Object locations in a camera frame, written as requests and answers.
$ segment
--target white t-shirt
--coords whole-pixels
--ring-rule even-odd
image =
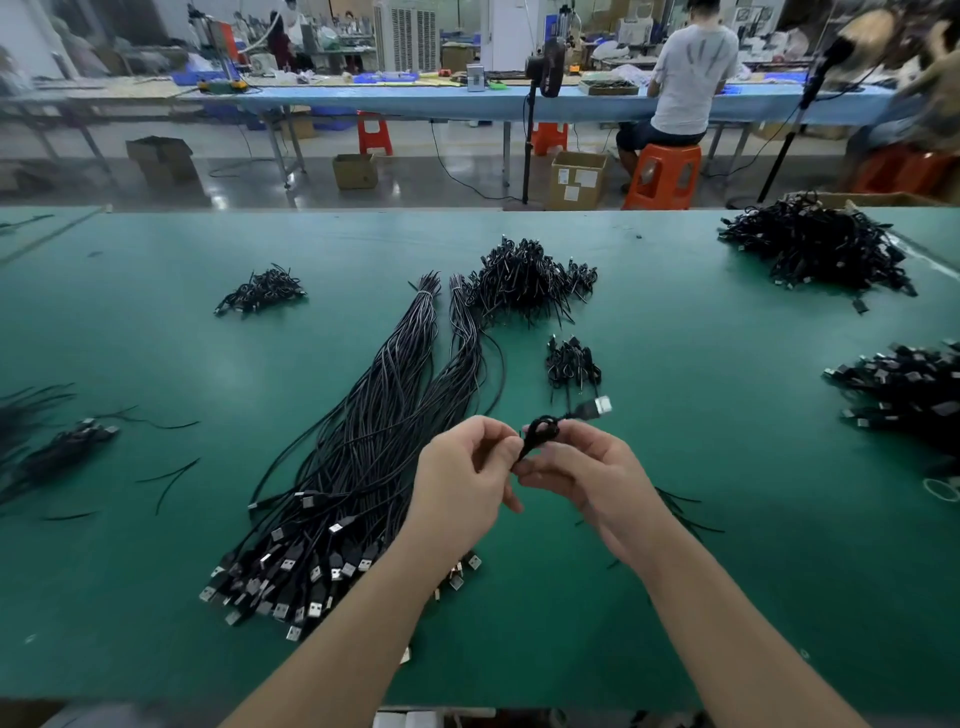
[[[670,36],[654,66],[653,78],[662,89],[653,127],[674,134],[705,132],[717,84],[736,73],[739,44],[722,25],[690,25]]]

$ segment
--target concrete floor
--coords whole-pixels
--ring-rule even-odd
[[[34,159],[44,183],[17,193],[0,193],[0,204],[19,205],[105,205],[117,209],[181,208],[263,208],[296,207],[323,209],[344,207],[476,207],[502,206],[505,195],[520,196],[523,177],[523,133],[513,125],[511,145],[511,186],[500,182],[503,132],[499,123],[470,127],[467,122],[431,125],[411,121],[390,123],[394,156],[378,157],[379,185],[373,190],[341,192],[333,179],[331,159],[341,153],[357,151],[353,128],[341,132],[317,131],[317,136],[301,142],[307,174],[294,176],[294,188],[284,189],[274,163],[267,133],[252,132],[231,125],[175,124],[170,122],[122,122],[90,127],[101,151],[108,159],[115,183],[92,162],[93,157],[80,133],[73,129],[54,129],[47,133],[63,159],[54,169],[46,160],[36,136],[18,124],[0,128],[0,160]],[[615,162],[615,130],[598,124],[578,124],[571,131],[568,149],[606,151],[611,158],[601,208],[619,208],[619,187],[628,180]],[[127,159],[126,141],[150,134],[183,138],[194,152],[200,175],[198,183],[168,189],[146,185],[137,166]],[[706,156],[713,132],[702,142]],[[759,157],[746,169],[729,179],[733,148],[739,130],[727,130],[717,149],[711,169],[698,180],[694,206],[723,206],[730,197],[755,197],[780,148],[779,142],[766,143],[751,137],[738,162],[746,165],[758,151]],[[285,145],[291,158],[293,150]],[[780,170],[771,191],[776,196],[786,191],[823,188],[835,177],[844,142],[799,138],[791,147],[787,162]],[[446,172],[438,161],[438,150]],[[549,179],[552,155],[533,158],[530,198],[543,202]],[[472,185],[474,191],[466,185]]]

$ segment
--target green item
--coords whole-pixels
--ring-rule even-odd
[[[911,218],[919,243],[960,230],[956,208],[866,212]],[[109,451],[3,514],[0,694],[226,704],[252,691],[293,650],[286,627],[257,618],[231,629],[198,594],[249,528],[253,486],[370,365],[413,298],[408,280],[468,274],[506,234],[597,266],[599,280],[573,305],[576,325],[490,329],[507,363],[492,414],[520,428],[564,412],[562,396],[551,403],[546,342],[577,335],[612,402],[598,424],[658,486],[702,501],[690,517],[726,530],[705,534],[707,548],[840,694],[866,713],[960,711],[960,511],[922,485],[937,453],[846,426],[846,400],[821,377],[892,341],[957,338],[960,282],[909,257],[919,297],[877,287],[858,316],[836,290],[772,285],[768,265],[717,240],[730,215],[114,212],[0,266],[0,396],[73,381],[79,396],[55,422],[133,404],[155,422],[202,421],[171,432],[121,424]],[[211,314],[271,262],[293,269],[308,302],[246,321]],[[448,303],[444,291],[438,370]],[[493,349],[487,361],[481,410],[500,367]],[[198,457],[155,516],[162,484],[133,481]],[[292,482],[292,461],[277,483]],[[640,582],[607,569],[610,554],[565,501],[519,496],[526,512],[502,513],[477,546],[481,570],[427,604],[385,702],[696,705]]]

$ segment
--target orange plastic stool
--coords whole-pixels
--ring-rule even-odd
[[[387,157],[394,155],[394,145],[390,143],[390,132],[387,130],[387,122],[383,119],[376,120],[376,131],[368,132],[364,116],[377,116],[375,113],[366,111],[357,111],[360,118],[357,120],[357,136],[360,138],[360,154],[365,155],[368,149],[383,149]]]
[[[534,154],[538,157],[546,155],[550,147],[563,147],[566,151],[566,124],[561,131],[558,124],[541,121],[534,129]]]
[[[634,178],[630,182],[627,199],[620,209],[690,209],[690,201],[696,189],[700,173],[700,147],[661,147],[647,144],[640,152]],[[654,176],[643,181],[646,162],[657,163]],[[680,175],[689,165],[690,179],[686,187],[678,187]]]
[[[874,152],[860,165],[853,192],[926,195],[937,186],[954,159],[938,152],[921,152],[908,144],[892,144]]]

